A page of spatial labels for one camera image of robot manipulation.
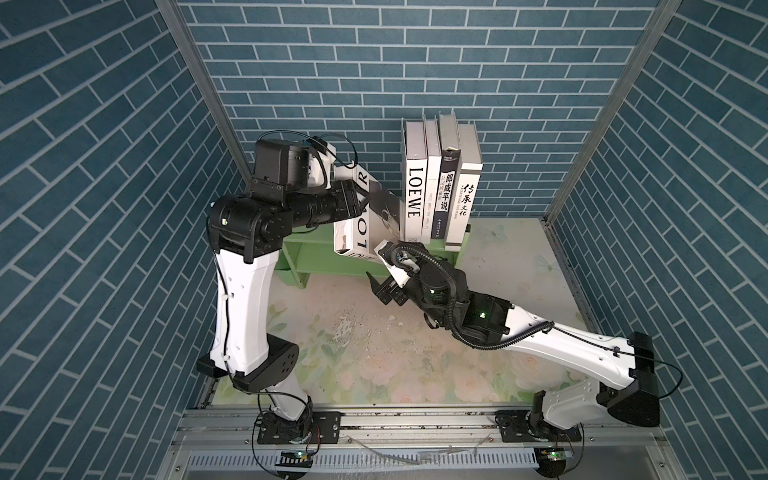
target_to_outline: brick wallpaper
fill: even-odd
[[[657,0],[182,0],[245,151],[342,131],[399,191],[399,119],[474,121],[474,214],[541,216]],[[338,144],[343,151],[346,145]]]
[[[684,0],[555,222],[603,330],[684,369],[662,407],[689,478],[768,478],[767,22]]]
[[[0,2],[0,478],[157,472],[239,179],[152,0]]]

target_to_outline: floral tabletop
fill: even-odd
[[[584,328],[536,219],[473,218],[460,268],[471,290]],[[267,331],[299,345],[294,372],[316,404],[530,402],[584,378],[536,356],[464,346],[429,329],[412,303],[382,305],[363,277],[313,274],[304,290],[273,279]],[[214,404],[248,403],[255,397],[219,382]]]

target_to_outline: green bookshelf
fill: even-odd
[[[447,258],[458,266],[468,239],[469,233],[465,233],[459,252],[445,251],[444,240],[433,240],[427,248],[431,253]],[[306,286],[311,273],[364,276],[368,271],[373,276],[389,276],[387,269],[380,263],[336,254],[333,251],[332,224],[320,225],[313,232],[294,233],[285,237],[275,271],[286,285],[299,288]]]

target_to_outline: robotic arm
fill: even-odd
[[[249,393],[266,390],[273,408],[264,421],[277,424],[291,442],[306,442],[312,400],[293,367],[298,345],[266,333],[267,297],[283,238],[298,226],[314,227],[358,217],[366,201],[353,180],[332,180],[336,152],[322,138],[303,143],[259,140],[248,191],[213,205],[208,239],[219,276],[217,325],[209,353],[197,369],[229,376]],[[475,349],[532,353],[589,375],[559,392],[539,392],[529,418],[532,433],[556,439],[560,430],[605,413],[639,426],[659,424],[659,398],[650,337],[605,337],[559,326],[509,301],[473,292],[466,276],[429,254],[420,243],[383,242],[376,248],[391,273],[376,296],[388,303],[414,302],[430,327],[443,327]]]

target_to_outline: book with chinese characters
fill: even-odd
[[[429,245],[432,240],[432,220],[435,215],[437,185],[440,181],[440,135],[437,120],[424,120],[424,135],[427,140],[427,180],[424,189],[424,223],[422,225],[422,243]]]
[[[423,121],[402,122],[402,193],[403,214],[400,217],[402,240],[422,241],[424,221],[424,189],[427,177],[427,146]]]
[[[445,234],[445,249],[448,252],[458,252],[462,248],[464,232],[469,222],[469,214],[472,212],[472,203],[475,201],[475,193],[482,172],[482,157],[475,125],[459,125],[458,140],[462,145],[462,157],[458,162],[448,228]]]
[[[336,169],[336,179],[353,179],[358,200],[363,201],[367,195],[369,202],[359,217],[333,223],[333,250],[344,257],[381,263],[373,249],[384,240],[399,240],[402,202],[359,165]]]
[[[458,125],[454,115],[440,115],[438,125],[442,160],[440,176],[437,185],[435,214],[432,216],[432,238],[445,238],[445,228],[448,226],[448,211],[451,207],[451,196],[458,168],[458,158],[461,157],[461,142],[458,138]]]

